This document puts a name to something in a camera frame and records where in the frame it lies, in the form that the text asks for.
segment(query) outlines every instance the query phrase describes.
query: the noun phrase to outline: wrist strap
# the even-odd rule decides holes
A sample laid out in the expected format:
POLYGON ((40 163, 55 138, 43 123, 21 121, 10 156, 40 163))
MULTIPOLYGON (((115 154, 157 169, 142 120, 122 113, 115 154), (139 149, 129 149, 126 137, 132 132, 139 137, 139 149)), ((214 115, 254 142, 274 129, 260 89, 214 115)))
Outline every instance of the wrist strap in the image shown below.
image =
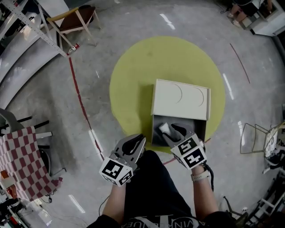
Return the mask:
POLYGON ((195 182, 195 181, 198 181, 198 180, 202 180, 204 178, 207 178, 209 177, 209 171, 208 170, 205 170, 203 173, 201 174, 198 174, 198 175, 191 175, 191 178, 192 178, 192 181, 195 182))

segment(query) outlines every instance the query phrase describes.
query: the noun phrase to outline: wire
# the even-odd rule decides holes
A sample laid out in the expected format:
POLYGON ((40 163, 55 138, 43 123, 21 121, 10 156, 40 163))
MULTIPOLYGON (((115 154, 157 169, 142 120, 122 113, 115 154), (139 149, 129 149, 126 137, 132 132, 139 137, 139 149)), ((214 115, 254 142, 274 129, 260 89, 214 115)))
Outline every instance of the wire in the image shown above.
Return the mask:
MULTIPOLYGON (((53 212, 53 213, 56 213, 56 214, 59 214, 58 212, 56 212, 56 211, 54 211, 54 210, 52 210, 51 208, 49 208, 47 205, 46 205, 46 209, 48 209, 48 211, 49 212, 53 212)), ((62 218, 76 218, 76 219, 80 219, 82 222, 84 222, 84 224, 86 224, 87 226, 88 226, 88 223, 87 222, 85 222, 83 219, 81 219, 81 218, 79 218, 79 217, 75 217, 75 216, 63 216, 63 215, 60 215, 60 217, 62 217, 62 218)))
POLYGON ((212 187, 212 191, 214 191, 214 172, 213 170, 208 166, 208 164, 206 164, 206 162, 203 163, 204 167, 206 170, 208 170, 208 172, 211 175, 211 187, 212 187))
POLYGON ((109 197, 110 197, 110 195, 108 195, 108 197, 103 201, 103 203, 101 203, 101 205, 100 205, 100 207, 99 207, 99 210, 98 210, 99 216, 101 216, 101 215, 100 215, 100 209, 101 209, 102 205, 106 202, 106 200, 107 200, 109 197))
POLYGON ((26 216, 28 216, 28 215, 32 214, 33 212, 34 212, 34 211, 29 212, 28 214, 25 214, 25 215, 21 214, 21 215, 23 215, 23 216, 20 216, 19 218, 20 218, 20 219, 21 219, 21 218, 24 218, 24 217, 26 217, 26 216))
POLYGON ((241 5, 241 4, 236 3, 235 0, 232 0, 232 1, 233 1, 234 4, 237 4, 238 6, 245 6, 245 5, 248 5, 249 3, 252 3, 252 2, 253 2, 253 0, 250 0, 250 2, 241 5))
MULTIPOLYGON (((34 210, 30 211, 30 212, 34 212, 34 210)), ((20 214, 26 214, 26 213, 30 213, 30 212, 21 212, 20 214)))
POLYGON ((228 11, 228 9, 224 9, 223 7, 221 7, 215 0, 213 0, 213 3, 215 3, 216 6, 218 6, 220 9, 222 9, 222 11, 220 11, 220 13, 225 13, 228 11))
POLYGON ((61 219, 61 218, 58 218, 58 217, 56 217, 56 216, 50 215, 48 212, 45 211, 45 209, 43 209, 42 211, 43 211, 44 213, 46 213, 48 216, 52 216, 53 218, 56 218, 56 219, 59 219, 59 220, 65 221, 65 222, 72 223, 72 224, 77 225, 77 226, 79 226, 79 227, 83 227, 83 226, 81 226, 81 225, 79 225, 79 224, 77 224, 77 223, 73 223, 73 222, 70 222, 70 221, 68 221, 68 220, 61 219))
MULTIPOLYGON (((43 198, 41 198, 41 200, 44 201, 43 198)), ((45 202, 45 201, 44 201, 44 202, 45 202)), ((50 204, 50 202, 45 202, 45 203, 46 203, 46 204, 50 204)))

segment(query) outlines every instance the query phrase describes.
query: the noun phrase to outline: concrete floor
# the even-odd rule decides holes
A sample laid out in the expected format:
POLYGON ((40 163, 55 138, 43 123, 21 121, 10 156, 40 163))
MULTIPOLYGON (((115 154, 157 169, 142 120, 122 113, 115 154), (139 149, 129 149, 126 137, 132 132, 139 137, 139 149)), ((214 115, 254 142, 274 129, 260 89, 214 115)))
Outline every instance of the concrete floor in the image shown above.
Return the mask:
MULTIPOLYGON (((152 36, 183 38, 204 50, 228 81, 224 81, 224 117, 206 145, 208 164, 215 173, 216 198, 222 208, 225 195, 234 210, 253 209, 276 172, 262 175, 262 153, 240 155, 240 127, 248 122, 270 128, 281 121, 278 107, 285 102, 285 69, 272 40, 233 26, 210 0, 97 0, 96 6, 102 30, 95 22, 89 29, 98 40, 97 47, 92 46, 85 32, 68 37, 80 44, 72 54, 73 66, 83 104, 104 154, 108 155, 124 137, 111 113, 109 99, 110 77, 120 56, 136 42, 152 36), (166 24, 161 13, 175 30, 166 24), (230 43, 244 64, 250 84, 230 43)), ((52 219, 49 227, 86 227, 95 221, 111 184, 98 173, 101 160, 82 114, 68 60, 57 56, 50 61, 23 87, 8 109, 18 118, 32 115, 26 126, 47 119, 51 122, 39 132, 53 132, 49 139, 52 172, 65 167, 67 173, 62 187, 52 196, 53 202, 42 205, 52 219), (69 195, 85 213, 78 210, 69 195)), ((251 138, 245 137, 245 144, 250 143, 251 138)), ((163 161, 172 158, 162 153, 160 156, 163 161)), ((190 173, 177 161, 166 167, 193 208, 190 173)), ((39 212, 23 216, 33 227, 45 227, 39 212)))

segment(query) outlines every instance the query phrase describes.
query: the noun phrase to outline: red line on floor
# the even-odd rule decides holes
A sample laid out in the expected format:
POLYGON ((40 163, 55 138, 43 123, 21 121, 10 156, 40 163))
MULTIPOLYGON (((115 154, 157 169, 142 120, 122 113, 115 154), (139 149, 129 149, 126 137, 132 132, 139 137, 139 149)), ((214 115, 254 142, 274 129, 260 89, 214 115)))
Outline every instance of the red line on floor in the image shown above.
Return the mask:
MULTIPOLYGON (((232 46, 231 43, 230 43, 230 45, 231 45, 233 51, 236 53, 236 50, 233 48, 233 46, 232 46)), ((248 74, 246 73, 245 68, 244 68, 244 65, 242 64, 242 62, 241 62, 241 60, 240 60, 240 57, 239 57, 239 55, 238 55, 237 53, 236 53, 236 56, 237 56, 237 58, 239 59, 240 64, 241 64, 242 68, 244 69, 245 75, 246 75, 246 77, 248 78, 248 82, 249 82, 249 84, 250 84, 250 80, 249 80, 248 74)))
POLYGON ((165 162, 165 163, 163 163, 164 165, 166 165, 166 164, 168 164, 168 163, 170 163, 170 162, 173 162, 173 161, 175 161, 176 160, 176 158, 173 158, 173 159, 171 159, 171 160, 169 160, 169 161, 167 161, 167 162, 165 162))
POLYGON ((207 139, 207 140, 205 141, 205 143, 209 142, 210 140, 211 140, 211 138, 207 139))
MULTIPOLYGON (((85 107, 84 107, 83 102, 82 102, 82 99, 81 99, 81 95, 80 95, 80 91, 79 91, 78 84, 77 84, 77 81, 76 81, 76 77, 75 77, 75 73, 74 73, 74 69, 73 69, 73 64, 72 64, 72 61, 71 61, 71 57, 69 57, 69 64, 70 64, 70 68, 71 68, 71 73, 72 73, 72 77, 73 77, 73 82, 74 82, 75 90, 76 90, 77 95, 78 95, 78 100, 79 100, 79 103, 80 103, 80 106, 81 106, 83 115, 84 115, 85 119, 87 120, 88 125, 89 125, 89 128, 90 128, 90 130, 91 130, 91 132, 92 132, 92 127, 91 127, 91 124, 90 124, 90 122, 89 122, 87 113, 86 113, 86 111, 85 111, 85 107)), ((97 143, 97 141, 96 141, 96 139, 95 139, 95 136, 94 136, 94 141, 95 141, 96 147, 97 147, 98 150, 99 150, 99 153, 100 153, 101 158, 104 160, 104 156, 102 155, 102 151, 101 151, 101 149, 100 149, 100 147, 99 147, 99 145, 98 145, 98 143, 97 143)))

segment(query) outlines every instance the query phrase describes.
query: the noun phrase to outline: yellow circle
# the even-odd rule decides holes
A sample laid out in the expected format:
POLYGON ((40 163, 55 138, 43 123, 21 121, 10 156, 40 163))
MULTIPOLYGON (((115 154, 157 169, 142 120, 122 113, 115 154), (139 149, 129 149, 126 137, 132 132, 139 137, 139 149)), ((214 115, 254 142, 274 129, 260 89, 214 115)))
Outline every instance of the yellow circle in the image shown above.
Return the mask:
POLYGON ((153 147, 152 92, 156 79, 177 81, 211 89, 210 119, 205 140, 216 131, 224 113, 224 84, 214 62, 193 43, 177 37, 152 37, 130 47, 117 62, 110 82, 113 115, 126 135, 143 133, 147 149, 153 147))

